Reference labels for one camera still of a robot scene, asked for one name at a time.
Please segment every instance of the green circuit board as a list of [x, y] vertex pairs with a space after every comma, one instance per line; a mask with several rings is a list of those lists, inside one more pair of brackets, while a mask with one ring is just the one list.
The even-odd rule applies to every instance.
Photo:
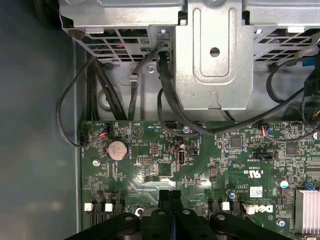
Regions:
[[[208, 129], [229, 124], [204, 123]], [[184, 207], [208, 218], [211, 202], [232, 201], [227, 196], [232, 190], [233, 201], [255, 206], [254, 214], [241, 217], [300, 239], [295, 231], [295, 189], [305, 182], [318, 187], [320, 141], [314, 137], [275, 143], [263, 136], [260, 124], [222, 135], [183, 138], [168, 134], [155, 121], [86, 121], [81, 124], [81, 141], [91, 141], [106, 125], [110, 134], [81, 150], [83, 205], [123, 203], [123, 211], [135, 213], [137, 208], [156, 207], [159, 190], [180, 190]], [[182, 133], [182, 124], [169, 125]], [[269, 126], [269, 135], [275, 138], [308, 133], [301, 122], [262, 125]], [[114, 140], [127, 145], [122, 160], [108, 155]], [[288, 188], [280, 188], [278, 179], [286, 180]], [[83, 211], [82, 219], [83, 229], [95, 224], [88, 211]], [[279, 220], [285, 225], [279, 226]]]

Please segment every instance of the multicolored wires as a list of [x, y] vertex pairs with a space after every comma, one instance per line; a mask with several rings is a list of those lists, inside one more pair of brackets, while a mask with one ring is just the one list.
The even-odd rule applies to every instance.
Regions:
[[319, 114], [320, 114], [320, 110], [319, 110], [319, 111], [315, 111], [315, 112], [311, 115], [311, 118], [312, 118], [312, 119], [318, 118], [318, 117], [319, 117]]
[[104, 128], [102, 129], [99, 137], [100, 137], [101, 139], [103, 139], [107, 134], [108, 134], [108, 126], [104, 126]]
[[270, 126], [262, 126], [262, 133], [264, 137], [268, 136], [270, 129], [271, 129]]

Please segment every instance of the barcode label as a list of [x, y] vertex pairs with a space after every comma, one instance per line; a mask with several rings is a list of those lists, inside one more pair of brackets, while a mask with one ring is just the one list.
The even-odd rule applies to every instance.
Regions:
[[250, 198], [262, 198], [263, 187], [262, 186], [251, 186], [250, 187]]

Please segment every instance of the motherboard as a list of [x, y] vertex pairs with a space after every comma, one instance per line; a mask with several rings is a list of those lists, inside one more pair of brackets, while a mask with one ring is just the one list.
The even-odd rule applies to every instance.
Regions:
[[[183, 124], [165, 124], [183, 133]], [[208, 129], [229, 124], [203, 123]], [[183, 206], [207, 219], [222, 211], [291, 239], [315, 239], [320, 221], [305, 216], [310, 208], [320, 211], [318, 135], [273, 142], [266, 129], [277, 139], [309, 133], [296, 121], [194, 137], [171, 135], [156, 121], [83, 122], [82, 143], [101, 136], [81, 150], [83, 229], [122, 212], [143, 216], [157, 207], [159, 190], [180, 190]]]

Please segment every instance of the heatsink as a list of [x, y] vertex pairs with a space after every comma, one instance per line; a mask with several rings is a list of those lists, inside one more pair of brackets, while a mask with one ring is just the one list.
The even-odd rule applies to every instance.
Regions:
[[295, 191], [295, 230], [302, 234], [319, 234], [320, 192]]

